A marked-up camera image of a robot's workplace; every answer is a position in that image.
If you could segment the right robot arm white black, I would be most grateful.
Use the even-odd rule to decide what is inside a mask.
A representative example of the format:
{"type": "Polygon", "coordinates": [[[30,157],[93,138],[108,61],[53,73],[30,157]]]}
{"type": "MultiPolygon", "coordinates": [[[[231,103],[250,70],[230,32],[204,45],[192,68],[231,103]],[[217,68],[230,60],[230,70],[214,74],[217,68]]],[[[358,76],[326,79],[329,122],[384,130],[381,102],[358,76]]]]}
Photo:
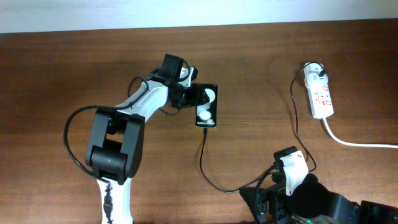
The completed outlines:
{"type": "Polygon", "coordinates": [[[376,202],[352,202],[329,191],[318,178],[308,174],[288,196],[286,181],[266,189],[243,187],[239,194],[248,205],[256,223],[393,223],[397,208],[376,202]]]}

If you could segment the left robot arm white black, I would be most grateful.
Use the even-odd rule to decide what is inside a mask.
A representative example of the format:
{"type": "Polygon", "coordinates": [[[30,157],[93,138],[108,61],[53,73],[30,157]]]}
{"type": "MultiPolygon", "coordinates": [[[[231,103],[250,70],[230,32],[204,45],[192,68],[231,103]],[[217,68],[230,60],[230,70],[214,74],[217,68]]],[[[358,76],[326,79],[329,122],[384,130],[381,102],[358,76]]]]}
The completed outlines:
{"type": "Polygon", "coordinates": [[[147,120],[171,103],[180,110],[194,106],[197,125],[216,125],[218,87],[196,84],[196,68],[158,70],[142,79],[141,87],[120,105],[96,107],[86,152],[86,164],[101,191],[103,223],[133,223],[131,183],[142,160],[147,120]]]}

